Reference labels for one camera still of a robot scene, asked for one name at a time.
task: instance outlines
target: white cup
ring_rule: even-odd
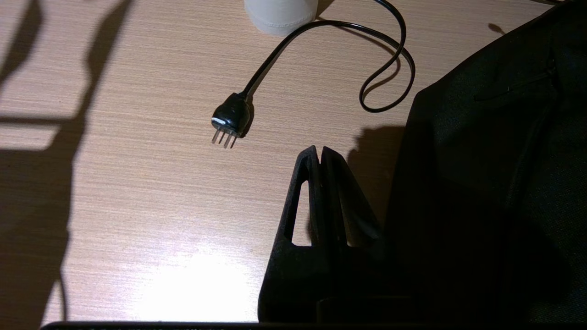
[[[316,18],[318,0],[244,0],[255,26],[272,35],[287,35]]]

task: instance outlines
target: three-prong plug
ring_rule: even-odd
[[[224,136],[228,134],[224,142],[224,148],[226,149],[229,145],[232,148],[237,137],[244,136],[245,128],[250,118],[251,112],[247,98],[241,94],[233,93],[223,104],[216,108],[212,115],[212,126],[216,129],[212,144],[216,143],[220,133],[222,133],[222,136],[220,136],[218,144],[222,143]]]

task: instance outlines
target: black power cord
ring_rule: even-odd
[[[367,28],[363,25],[355,24],[355,23],[348,23],[342,21],[316,21],[307,23],[305,25],[300,26],[295,31],[291,32],[279,45],[273,50],[273,52],[267,57],[265,62],[259,67],[257,72],[253,75],[251,80],[249,80],[245,89],[240,93],[233,93],[231,96],[224,101],[223,104],[218,106],[212,115],[212,126],[216,128],[216,133],[214,134],[214,138],[212,138],[212,143],[216,143],[218,140],[218,136],[222,133],[218,144],[222,143],[222,140],[226,134],[228,137],[224,142],[224,147],[228,147],[232,138],[232,146],[236,141],[237,137],[244,137],[245,129],[247,124],[251,118],[250,107],[249,104],[251,103],[252,96],[255,93],[257,86],[261,83],[267,72],[270,70],[273,63],[277,60],[280,56],[281,52],[289,45],[292,40],[294,40],[297,36],[304,33],[307,30],[317,28],[319,26],[331,25],[331,26],[338,26],[340,28],[347,28],[353,29],[357,31],[361,31],[368,35],[374,36],[387,44],[391,47],[395,48],[396,52],[392,56],[392,58],[387,61],[381,68],[375,71],[374,74],[370,75],[361,89],[359,91],[359,103],[361,107],[368,112],[384,112],[389,110],[396,105],[398,105],[403,99],[406,98],[407,94],[410,91],[412,84],[414,83],[414,77],[416,75],[416,66],[414,64],[414,60],[412,59],[410,53],[404,48],[404,44],[406,43],[406,23],[400,14],[400,12],[389,2],[385,0],[374,0],[381,6],[385,7],[392,15],[396,18],[397,23],[400,26],[400,42],[395,41],[390,36],[381,33],[379,31]],[[380,107],[380,108],[372,108],[365,104],[365,90],[367,86],[382,72],[384,72],[389,66],[391,66],[400,54],[407,60],[408,65],[410,66],[410,82],[408,83],[406,90],[403,94],[397,98],[393,103]]]

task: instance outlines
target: black backpack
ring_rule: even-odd
[[[587,321],[587,2],[416,96],[385,232],[430,322]]]

